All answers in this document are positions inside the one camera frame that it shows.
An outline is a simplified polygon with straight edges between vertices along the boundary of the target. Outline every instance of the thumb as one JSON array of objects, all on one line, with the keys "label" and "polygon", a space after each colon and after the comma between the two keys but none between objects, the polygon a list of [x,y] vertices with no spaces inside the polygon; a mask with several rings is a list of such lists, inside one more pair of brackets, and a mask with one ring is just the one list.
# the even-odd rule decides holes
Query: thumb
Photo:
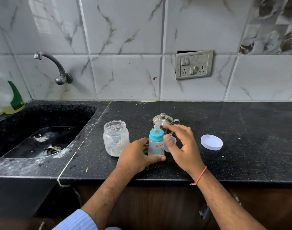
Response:
[{"label": "thumb", "polygon": [[180,152],[181,150],[178,148],[178,146],[174,143],[170,135],[164,136],[164,142],[166,143],[168,149],[171,151],[171,154]]},{"label": "thumb", "polygon": [[164,155],[147,156],[148,165],[151,165],[160,161],[165,161],[165,160],[166,160],[166,156]]}]

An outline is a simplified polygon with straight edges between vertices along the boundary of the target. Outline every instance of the glass jar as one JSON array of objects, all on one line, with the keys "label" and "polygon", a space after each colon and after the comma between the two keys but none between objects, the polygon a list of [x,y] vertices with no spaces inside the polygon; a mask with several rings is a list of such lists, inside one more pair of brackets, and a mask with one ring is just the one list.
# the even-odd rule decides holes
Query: glass jar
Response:
[{"label": "glass jar", "polygon": [[109,155],[118,157],[129,143],[129,132],[126,124],[121,120],[113,120],[103,127],[103,141]]}]

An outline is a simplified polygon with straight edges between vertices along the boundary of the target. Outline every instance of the sink drain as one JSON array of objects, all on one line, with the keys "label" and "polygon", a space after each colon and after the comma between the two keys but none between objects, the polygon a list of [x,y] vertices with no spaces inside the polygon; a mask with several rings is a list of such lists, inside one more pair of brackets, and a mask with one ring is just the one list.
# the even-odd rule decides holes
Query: sink drain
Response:
[{"label": "sink drain", "polygon": [[52,154],[55,154],[59,151],[62,150],[62,147],[60,145],[56,145],[56,146],[50,146],[48,149],[47,149],[47,155],[52,155]]}]

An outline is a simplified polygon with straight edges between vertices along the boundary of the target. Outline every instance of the water faucet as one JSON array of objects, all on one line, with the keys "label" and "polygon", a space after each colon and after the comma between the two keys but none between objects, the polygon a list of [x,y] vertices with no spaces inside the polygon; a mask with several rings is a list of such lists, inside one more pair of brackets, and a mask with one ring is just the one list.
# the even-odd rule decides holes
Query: water faucet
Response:
[{"label": "water faucet", "polygon": [[72,76],[69,73],[65,72],[61,63],[54,56],[52,56],[44,51],[38,51],[34,54],[34,59],[41,60],[43,56],[52,60],[59,69],[60,76],[55,79],[56,84],[63,85],[65,83],[70,84],[72,82],[72,80],[73,80]]}]

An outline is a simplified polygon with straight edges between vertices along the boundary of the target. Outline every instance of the blue bottle cap lid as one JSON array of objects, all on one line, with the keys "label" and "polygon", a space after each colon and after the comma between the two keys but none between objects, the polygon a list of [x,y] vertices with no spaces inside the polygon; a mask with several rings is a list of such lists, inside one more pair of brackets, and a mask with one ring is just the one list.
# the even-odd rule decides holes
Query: blue bottle cap lid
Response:
[{"label": "blue bottle cap lid", "polygon": [[153,129],[150,130],[149,139],[153,142],[161,142],[163,140],[164,131],[162,129],[159,130],[159,133],[156,134],[153,132]]}]

